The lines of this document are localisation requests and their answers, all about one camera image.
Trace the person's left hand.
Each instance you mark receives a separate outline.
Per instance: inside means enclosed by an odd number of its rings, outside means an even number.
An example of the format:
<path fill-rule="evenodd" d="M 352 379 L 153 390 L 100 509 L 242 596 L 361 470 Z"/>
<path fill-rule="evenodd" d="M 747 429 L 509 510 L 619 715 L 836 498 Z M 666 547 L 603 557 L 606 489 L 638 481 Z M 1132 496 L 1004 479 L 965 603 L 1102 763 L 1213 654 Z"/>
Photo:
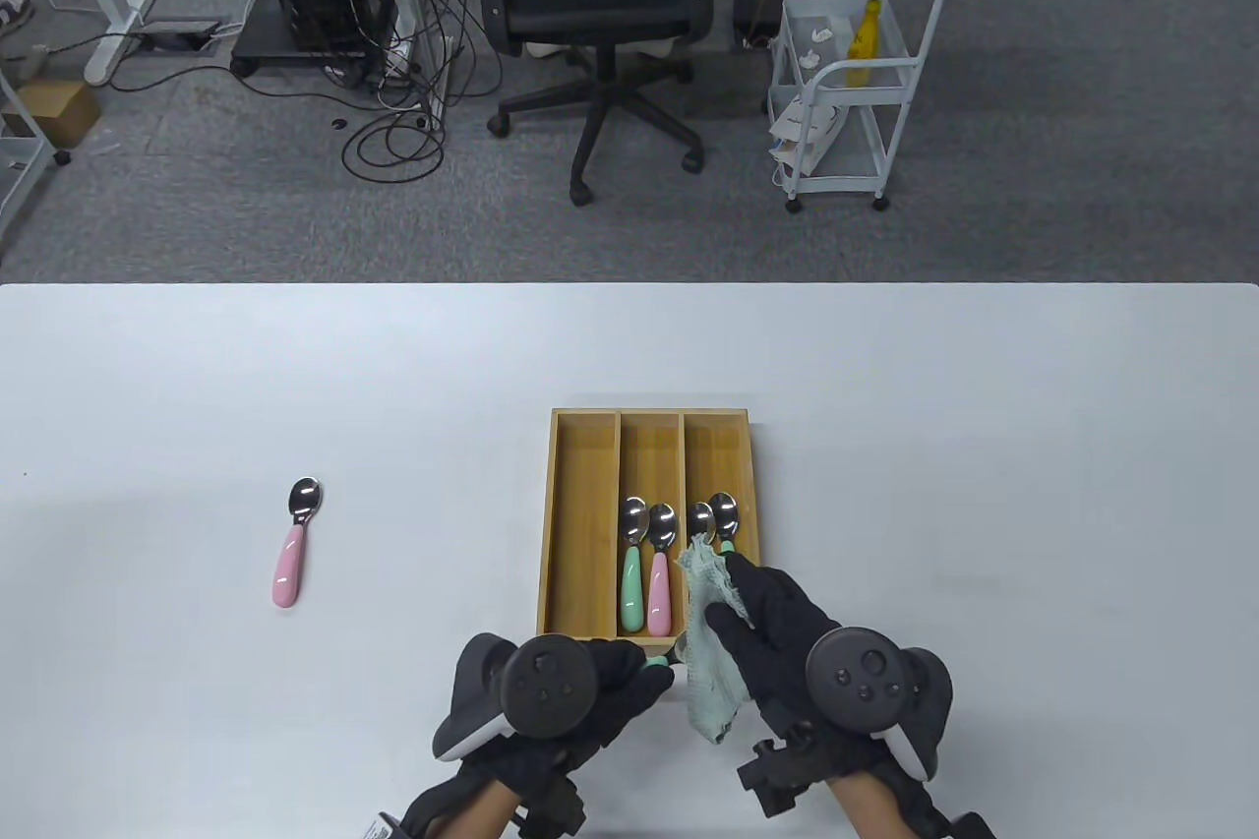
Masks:
<path fill-rule="evenodd" d="M 674 687 L 674 669 L 648 665 L 643 650 L 624 640 L 596 637 L 580 642 L 597 679 L 597 695 L 579 726 L 553 739 L 526 739 L 512 733 L 473 750 L 460 773 L 504 785 L 522 802 L 548 792 L 559 776 L 570 776 L 598 750 L 642 716 Z"/>

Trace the person's right hand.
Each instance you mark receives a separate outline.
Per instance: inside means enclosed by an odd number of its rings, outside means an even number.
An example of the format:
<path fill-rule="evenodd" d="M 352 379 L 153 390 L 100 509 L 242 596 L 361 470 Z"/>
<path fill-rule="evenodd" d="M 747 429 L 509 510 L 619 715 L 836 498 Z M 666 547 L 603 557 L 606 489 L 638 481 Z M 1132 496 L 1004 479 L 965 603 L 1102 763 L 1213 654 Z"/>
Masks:
<path fill-rule="evenodd" d="M 885 745 L 833 726 L 807 690 L 807 656 L 838 624 L 783 569 L 752 564 L 738 552 L 726 553 L 723 561 L 747 614 L 711 602 L 704 619 L 737 663 L 760 717 L 776 733 L 810 729 L 810 738 L 830 763 L 831 779 L 870 772 L 889 762 Z"/>

